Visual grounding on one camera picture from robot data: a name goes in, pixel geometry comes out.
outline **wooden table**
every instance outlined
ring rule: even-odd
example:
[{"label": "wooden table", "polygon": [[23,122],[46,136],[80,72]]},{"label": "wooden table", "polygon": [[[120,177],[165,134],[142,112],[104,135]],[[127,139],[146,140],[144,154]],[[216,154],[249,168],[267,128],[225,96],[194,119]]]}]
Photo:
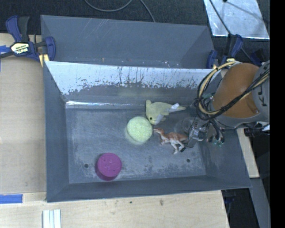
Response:
[{"label": "wooden table", "polygon": [[[12,43],[11,35],[0,34],[0,46],[9,46]],[[21,189],[24,190],[21,192],[24,194],[21,204],[0,205],[0,228],[42,227],[42,211],[46,209],[61,210],[62,228],[229,227],[221,191],[58,203],[44,201],[46,198],[45,163],[44,156],[40,155],[43,155],[45,148],[34,150],[35,142],[31,141],[44,136],[40,127],[40,124],[43,126],[43,113],[40,111],[42,105],[36,108],[36,101],[43,102],[43,99],[34,98],[34,95],[40,92],[34,91],[33,83],[36,79],[31,77],[32,75],[27,75],[30,68],[33,68],[34,72],[37,67],[37,62],[27,58],[11,56],[1,61],[2,83],[5,79],[4,82],[8,84],[6,78],[3,78],[3,73],[8,68],[10,77],[13,78],[10,80],[10,88],[5,84],[0,88],[0,177],[3,180],[0,182],[0,187],[3,186],[0,191],[6,190],[7,193],[12,193],[13,189]],[[23,72],[17,75],[17,73],[11,73],[12,69],[18,70],[17,73],[19,70]],[[21,107],[23,102],[27,106],[35,104],[34,108]],[[17,127],[15,124],[12,127],[13,121],[17,122]],[[3,122],[8,123],[7,127],[2,125]],[[249,176],[259,177],[249,139],[244,136],[241,129],[238,130],[238,134]],[[35,163],[36,168],[28,171],[31,170],[32,163]]]}]

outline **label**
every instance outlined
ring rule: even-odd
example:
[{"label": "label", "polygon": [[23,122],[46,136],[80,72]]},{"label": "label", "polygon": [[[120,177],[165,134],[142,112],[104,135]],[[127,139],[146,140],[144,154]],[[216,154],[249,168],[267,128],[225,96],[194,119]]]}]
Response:
[{"label": "label", "polygon": [[29,44],[28,43],[15,43],[10,47],[10,49],[16,54],[16,55],[21,55],[21,54],[27,54],[29,53]]}]

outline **floor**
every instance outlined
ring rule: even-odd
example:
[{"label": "floor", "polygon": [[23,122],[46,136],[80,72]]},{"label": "floor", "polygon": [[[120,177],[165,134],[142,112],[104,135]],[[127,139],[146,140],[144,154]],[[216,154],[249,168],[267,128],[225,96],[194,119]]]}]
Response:
[{"label": "floor", "polygon": [[[129,0],[88,0],[97,7],[114,10]],[[208,25],[203,0],[143,0],[151,11],[154,20],[161,23]],[[270,35],[270,0],[257,0],[265,27]],[[122,19],[137,21],[152,21],[147,9],[139,0],[133,0],[126,8],[117,12],[101,12],[89,7],[84,0],[0,0],[0,32],[6,32],[5,21],[12,15],[30,16],[29,34],[41,34],[40,15],[60,15],[74,17],[93,17],[106,19]],[[221,50],[226,46],[226,37],[212,37],[214,48]],[[244,38],[243,49],[250,55],[262,52],[264,60],[270,59],[268,39]],[[236,59],[248,62],[243,51]],[[269,136],[251,138],[256,158],[269,151]],[[264,187],[270,202],[270,172],[264,178]],[[231,228],[258,228],[257,218],[248,189],[229,190],[223,194],[226,197],[226,209],[229,211]]]}]

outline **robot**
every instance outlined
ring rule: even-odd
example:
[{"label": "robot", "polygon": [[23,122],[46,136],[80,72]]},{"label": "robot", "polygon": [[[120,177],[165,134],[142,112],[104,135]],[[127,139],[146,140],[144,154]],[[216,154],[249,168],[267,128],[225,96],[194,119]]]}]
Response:
[{"label": "robot", "polygon": [[229,59],[213,68],[201,81],[190,106],[195,116],[184,121],[189,135],[186,147],[199,141],[221,146],[224,132],[239,127],[245,128],[246,136],[269,134],[270,61],[258,67]]}]

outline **yellow-green ball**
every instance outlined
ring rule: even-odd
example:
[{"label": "yellow-green ball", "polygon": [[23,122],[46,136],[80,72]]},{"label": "yellow-green ball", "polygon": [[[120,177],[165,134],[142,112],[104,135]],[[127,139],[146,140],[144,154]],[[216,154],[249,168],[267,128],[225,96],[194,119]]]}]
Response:
[{"label": "yellow-green ball", "polygon": [[129,135],[138,142],[146,142],[152,136],[152,125],[147,118],[136,116],[127,125]]}]

